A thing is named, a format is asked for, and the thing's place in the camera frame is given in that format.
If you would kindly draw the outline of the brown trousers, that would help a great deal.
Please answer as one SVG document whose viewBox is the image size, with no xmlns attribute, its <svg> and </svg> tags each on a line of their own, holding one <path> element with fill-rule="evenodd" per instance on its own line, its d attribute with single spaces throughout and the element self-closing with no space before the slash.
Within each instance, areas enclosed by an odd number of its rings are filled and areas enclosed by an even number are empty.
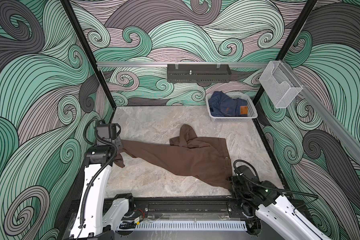
<svg viewBox="0 0 360 240">
<path fill-rule="evenodd" d="M 179 136 L 168 145 L 122 140 L 114 162 L 125 167 L 121 153 L 140 158 L 174 175 L 195 177 L 200 181 L 231 191 L 232 162 L 226 139 L 199 137 L 190 125 L 182 125 Z"/>
</svg>

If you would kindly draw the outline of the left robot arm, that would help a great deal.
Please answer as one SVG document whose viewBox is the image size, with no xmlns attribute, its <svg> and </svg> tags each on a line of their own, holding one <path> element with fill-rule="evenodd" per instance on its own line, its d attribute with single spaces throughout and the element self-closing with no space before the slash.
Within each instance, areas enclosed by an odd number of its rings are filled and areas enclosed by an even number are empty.
<svg viewBox="0 0 360 240">
<path fill-rule="evenodd" d="M 114 240 L 124 216 L 135 210 L 133 195 L 116 195 L 103 213 L 106 185 L 112 169 L 112 148 L 122 148 L 120 137 L 112 144 L 90 148 L 85 160 L 85 183 L 75 223 L 68 240 Z"/>
</svg>

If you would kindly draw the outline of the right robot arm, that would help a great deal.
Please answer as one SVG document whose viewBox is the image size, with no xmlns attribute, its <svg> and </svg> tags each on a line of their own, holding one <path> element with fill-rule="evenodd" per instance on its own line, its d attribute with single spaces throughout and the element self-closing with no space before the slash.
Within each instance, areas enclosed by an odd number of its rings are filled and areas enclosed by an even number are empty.
<svg viewBox="0 0 360 240">
<path fill-rule="evenodd" d="M 235 175 L 231 178 L 233 196 L 241 202 L 241 209 L 251 222 L 246 223 L 249 234 L 261 232 L 261 221 L 269 225 L 285 240 L 328 240 L 329 237 L 299 211 L 307 203 L 294 206 L 287 195 L 301 195 L 316 201 L 314 194 L 277 188 L 270 181 L 260 181 L 259 174 L 249 162 L 236 160 Z"/>
</svg>

